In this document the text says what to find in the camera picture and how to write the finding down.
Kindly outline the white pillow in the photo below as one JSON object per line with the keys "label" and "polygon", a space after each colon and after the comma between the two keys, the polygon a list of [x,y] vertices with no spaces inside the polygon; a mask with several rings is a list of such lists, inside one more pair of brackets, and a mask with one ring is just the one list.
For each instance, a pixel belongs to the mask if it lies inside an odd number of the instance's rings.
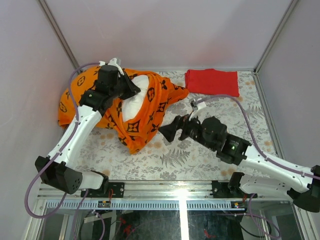
{"label": "white pillow", "polygon": [[147,95],[149,86],[149,78],[147,75],[138,75],[132,79],[132,82],[140,89],[140,92],[122,101],[123,122],[132,120],[138,115]]}

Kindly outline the orange patterned pillowcase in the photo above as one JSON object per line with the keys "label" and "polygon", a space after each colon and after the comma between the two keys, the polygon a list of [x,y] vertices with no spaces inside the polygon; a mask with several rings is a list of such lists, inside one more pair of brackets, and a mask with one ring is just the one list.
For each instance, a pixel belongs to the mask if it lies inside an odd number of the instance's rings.
{"label": "orange patterned pillowcase", "polygon": [[[95,89],[99,69],[99,66],[88,68],[72,81],[71,89],[66,89],[62,94],[58,110],[60,127],[67,127],[75,116],[75,107],[71,98],[79,102],[85,91]],[[185,99],[189,91],[173,84],[169,78],[152,71],[125,68],[124,72],[132,81],[139,77],[147,77],[148,84],[142,98],[142,106],[136,116],[125,120],[125,102],[117,98],[96,126],[116,130],[119,141],[129,149],[131,154],[136,154],[156,135],[167,108]]]}

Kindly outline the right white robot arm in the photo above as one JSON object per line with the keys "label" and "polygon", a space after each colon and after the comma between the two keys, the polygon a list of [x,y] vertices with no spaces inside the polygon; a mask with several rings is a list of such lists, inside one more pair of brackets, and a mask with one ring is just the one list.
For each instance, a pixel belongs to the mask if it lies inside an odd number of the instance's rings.
{"label": "right white robot arm", "polygon": [[204,121],[188,115],[176,116],[172,123],[159,128],[168,142],[181,130],[179,140],[191,138],[216,153],[222,162],[250,168],[265,174],[257,177],[234,172],[227,184],[214,183],[212,194],[218,198],[264,196],[291,201],[297,207],[318,213],[320,211],[320,167],[309,168],[267,156],[249,141],[227,132],[227,126],[217,118]]}

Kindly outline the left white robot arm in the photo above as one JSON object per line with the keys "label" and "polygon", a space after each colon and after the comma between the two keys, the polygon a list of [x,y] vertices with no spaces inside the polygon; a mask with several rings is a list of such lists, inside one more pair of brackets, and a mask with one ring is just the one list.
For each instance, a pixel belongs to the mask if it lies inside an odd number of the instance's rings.
{"label": "left white robot arm", "polygon": [[76,160],[90,132],[112,106],[114,99],[126,100],[140,91],[121,68],[117,58],[109,63],[101,61],[95,88],[85,91],[75,105],[75,116],[62,138],[47,157],[36,159],[35,167],[41,181],[70,195],[89,189],[98,197],[105,197],[110,190],[108,176],[95,171],[77,171]]}

